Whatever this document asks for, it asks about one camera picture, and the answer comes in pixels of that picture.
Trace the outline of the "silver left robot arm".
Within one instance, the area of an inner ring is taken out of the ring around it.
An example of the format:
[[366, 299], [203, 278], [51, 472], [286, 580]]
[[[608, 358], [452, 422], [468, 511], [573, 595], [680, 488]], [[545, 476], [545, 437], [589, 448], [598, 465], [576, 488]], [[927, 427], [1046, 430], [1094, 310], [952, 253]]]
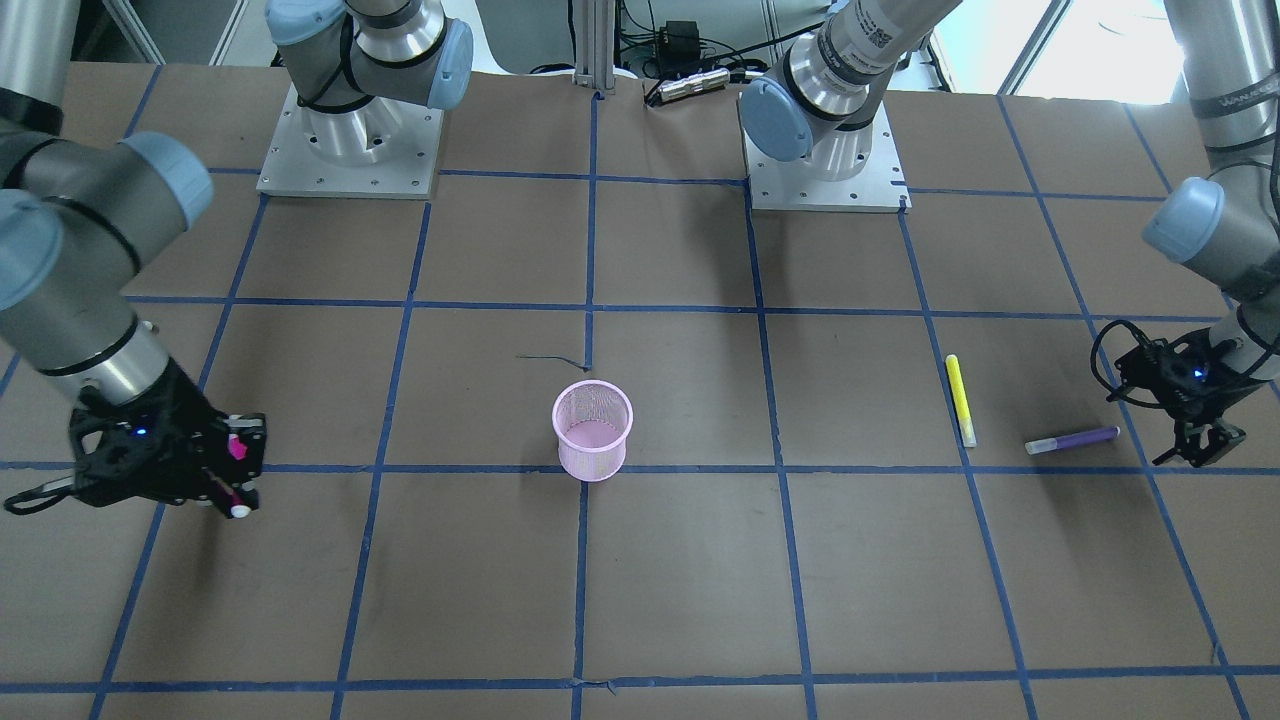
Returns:
[[[751, 79], [740, 99], [746, 141], [765, 158], [803, 164], [865, 135], [890, 85], [890, 56], [931, 31], [977, 38], [950, 51], [952, 85], [1025, 88], [1053, 44], [1069, 1], [1047, 1], [1036, 26], [1014, 22], [997, 38], [993, 12], [951, 14], [956, 1], [837, 1], [814, 29]], [[1181, 54], [1180, 79], [1208, 173], [1184, 179], [1143, 229], [1169, 261], [1213, 283], [1236, 309], [1174, 341], [1132, 329], [1134, 348], [1115, 364], [1110, 401], [1148, 392], [1147, 409], [1174, 424], [1172, 447], [1194, 468], [1245, 439], [1229, 409], [1277, 378], [1277, 4], [1275, 1], [1115, 1], [1129, 19], [1156, 13]]]

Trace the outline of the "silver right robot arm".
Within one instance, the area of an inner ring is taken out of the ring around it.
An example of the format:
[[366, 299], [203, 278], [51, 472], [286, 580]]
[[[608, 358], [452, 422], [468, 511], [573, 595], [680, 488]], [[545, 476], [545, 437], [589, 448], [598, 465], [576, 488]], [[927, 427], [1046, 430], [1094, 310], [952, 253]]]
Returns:
[[[265, 17], [325, 161], [388, 158], [397, 102], [451, 110], [468, 87], [474, 31], [439, 1], [270, 1]], [[63, 137], [65, 77], [33, 61], [3, 63], [3, 340], [70, 400], [74, 466], [4, 507], [150, 498], [246, 518], [266, 418], [214, 407], [122, 293], [209, 209], [210, 172], [159, 132]]]

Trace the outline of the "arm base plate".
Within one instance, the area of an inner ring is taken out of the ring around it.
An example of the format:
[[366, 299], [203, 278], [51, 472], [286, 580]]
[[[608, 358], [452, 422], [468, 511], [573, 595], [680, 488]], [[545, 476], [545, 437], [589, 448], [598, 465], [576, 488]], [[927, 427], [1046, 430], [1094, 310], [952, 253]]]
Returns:
[[883, 106], [859, 129], [835, 129], [796, 161], [765, 155], [742, 135], [751, 205], [773, 211], [900, 213], [913, 208]]
[[273, 197], [433, 195], [445, 113], [375, 97], [346, 114], [302, 108], [289, 88], [256, 188]]

